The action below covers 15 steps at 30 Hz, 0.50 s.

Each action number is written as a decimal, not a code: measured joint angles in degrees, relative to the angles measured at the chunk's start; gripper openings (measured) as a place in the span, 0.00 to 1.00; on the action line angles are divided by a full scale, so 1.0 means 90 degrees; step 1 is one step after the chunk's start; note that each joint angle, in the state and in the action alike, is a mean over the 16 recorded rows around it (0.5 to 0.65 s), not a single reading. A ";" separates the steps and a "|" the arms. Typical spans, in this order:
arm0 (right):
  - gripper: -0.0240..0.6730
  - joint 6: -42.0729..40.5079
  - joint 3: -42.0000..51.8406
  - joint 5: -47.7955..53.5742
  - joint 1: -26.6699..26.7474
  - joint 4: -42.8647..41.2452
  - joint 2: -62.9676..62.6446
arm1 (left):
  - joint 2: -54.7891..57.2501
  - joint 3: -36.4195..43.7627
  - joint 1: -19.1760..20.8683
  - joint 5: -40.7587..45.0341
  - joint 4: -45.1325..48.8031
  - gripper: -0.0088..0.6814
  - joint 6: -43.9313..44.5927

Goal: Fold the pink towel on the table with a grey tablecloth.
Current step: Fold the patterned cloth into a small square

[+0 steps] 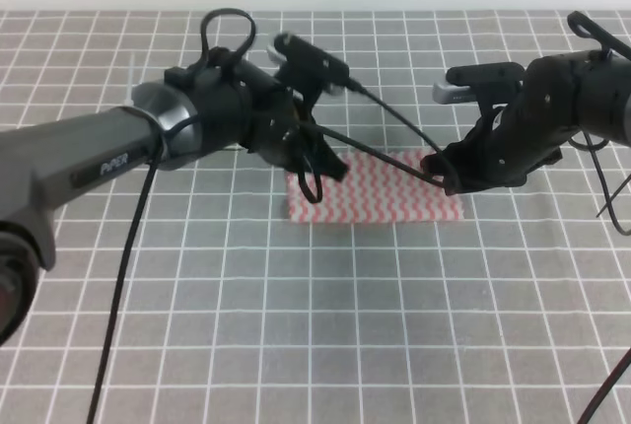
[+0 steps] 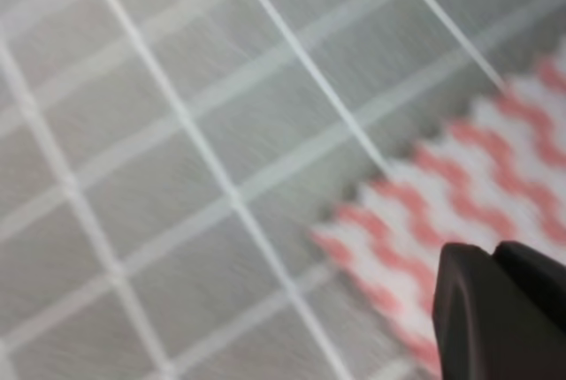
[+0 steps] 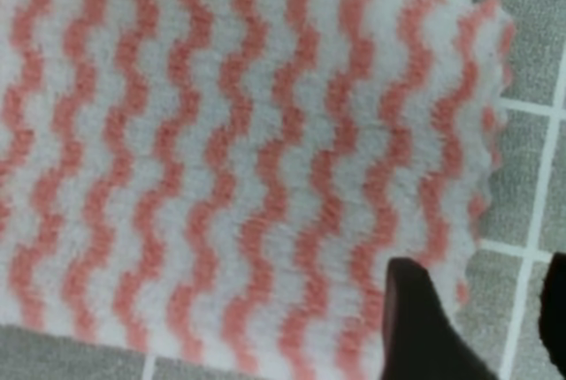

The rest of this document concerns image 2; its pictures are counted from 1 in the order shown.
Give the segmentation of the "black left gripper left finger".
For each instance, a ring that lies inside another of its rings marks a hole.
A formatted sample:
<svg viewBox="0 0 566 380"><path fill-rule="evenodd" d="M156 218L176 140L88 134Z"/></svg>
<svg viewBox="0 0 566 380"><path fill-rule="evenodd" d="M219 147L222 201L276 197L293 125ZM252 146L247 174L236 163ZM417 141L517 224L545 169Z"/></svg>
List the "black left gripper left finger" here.
<svg viewBox="0 0 566 380"><path fill-rule="evenodd" d="M493 253L447 244L440 253L432 320L444 379L563 379L564 340L493 336Z"/></svg>

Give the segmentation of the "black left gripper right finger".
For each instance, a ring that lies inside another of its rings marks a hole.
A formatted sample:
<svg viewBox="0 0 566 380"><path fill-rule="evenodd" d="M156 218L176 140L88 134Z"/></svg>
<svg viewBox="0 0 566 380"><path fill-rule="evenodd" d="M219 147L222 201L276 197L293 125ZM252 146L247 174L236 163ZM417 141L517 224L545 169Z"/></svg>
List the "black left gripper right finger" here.
<svg viewBox="0 0 566 380"><path fill-rule="evenodd" d="M511 241L497 246L493 261L493 336L499 340L564 340L565 266Z"/></svg>

